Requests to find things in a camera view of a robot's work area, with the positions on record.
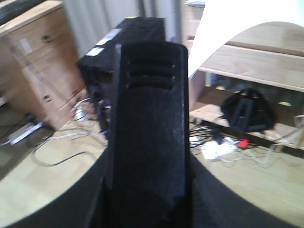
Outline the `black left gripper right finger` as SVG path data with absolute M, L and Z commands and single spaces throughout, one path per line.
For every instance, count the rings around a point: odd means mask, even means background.
M 302 228 L 304 187 L 243 162 L 206 166 L 191 157 L 195 228 Z

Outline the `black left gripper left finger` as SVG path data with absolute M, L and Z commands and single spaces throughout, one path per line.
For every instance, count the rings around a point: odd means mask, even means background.
M 0 182 L 2 228 L 101 226 L 108 152 L 47 167 L 23 162 Z

